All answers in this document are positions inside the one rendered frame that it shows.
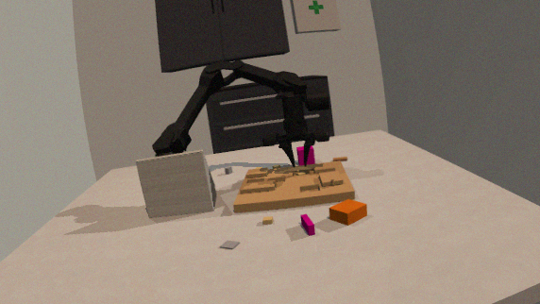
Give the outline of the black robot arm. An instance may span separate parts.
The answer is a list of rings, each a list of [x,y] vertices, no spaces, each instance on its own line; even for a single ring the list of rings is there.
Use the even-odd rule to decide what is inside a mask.
[[[227,77],[221,70],[232,70]],[[211,94],[217,93],[239,78],[246,78],[263,86],[273,88],[282,99],[284,114],[303,113],[302,103],[308,111],[329,110],[329,95],[325,88],[307,89],[307,83],[290,72],[272,72],[240,60],[218,61],[204,67],[199,85],[177,120],[168,126],[152,145],[156,157],[183,153],[191,142],[188,132]]]

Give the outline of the magenta rectangular bar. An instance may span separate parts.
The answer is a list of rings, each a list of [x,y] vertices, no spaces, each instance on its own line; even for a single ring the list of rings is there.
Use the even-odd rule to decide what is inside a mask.
[[[301,224],[304,227],[304,229],[306,229],[306,232],[309,234],[309,236],[315,235],[314,224],[312,220],[309,218],[309,216],[307,214],[302,214],[300,216],[301,216]]]

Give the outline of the magenta block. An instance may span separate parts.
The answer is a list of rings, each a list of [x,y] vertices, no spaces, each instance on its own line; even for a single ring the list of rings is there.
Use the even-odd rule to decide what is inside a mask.
[[[304,146],[297,147],[296,150],[297,150],[297,157],[298,157],[299,166],[300,165],[305,165],[304,164]],[[307,165],[309,165],[309,164],[314,164],[314,148],[312,146],[311,146],[308,161],[307,161]]]

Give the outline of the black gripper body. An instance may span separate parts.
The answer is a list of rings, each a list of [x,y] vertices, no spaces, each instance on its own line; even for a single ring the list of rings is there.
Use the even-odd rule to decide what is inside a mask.
[[[267,133],[263,138],[263,146],[288,145],[290,141],[305,140],[306,144],[329,141],[329,129],[318,128],[314,132],[307,133],[304,113],[284,114],[286,135]],[[304,137],[303,137],[304,136]]]

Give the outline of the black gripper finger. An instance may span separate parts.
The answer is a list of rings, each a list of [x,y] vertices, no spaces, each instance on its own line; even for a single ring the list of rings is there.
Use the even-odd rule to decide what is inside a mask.
[[[283,151],[286,153],[286,155],[288,156],[291,164],[295,167],[295,158],[294,158],[294,153],[293,153],[293,149],[292,149],[292,142],[289,142],[288,145],[282,145],[282,146],[278,146],[278,148],[282,148]]]
[[[315,140],[314,140],[314,142],[315,142]],[[314,145],[314,142],[310,143],[310,144],[306,144],[306,142],[304,143],[304,164],[305,164],[305,166],[307,166],[309,152],[310,152],[311,146]]]

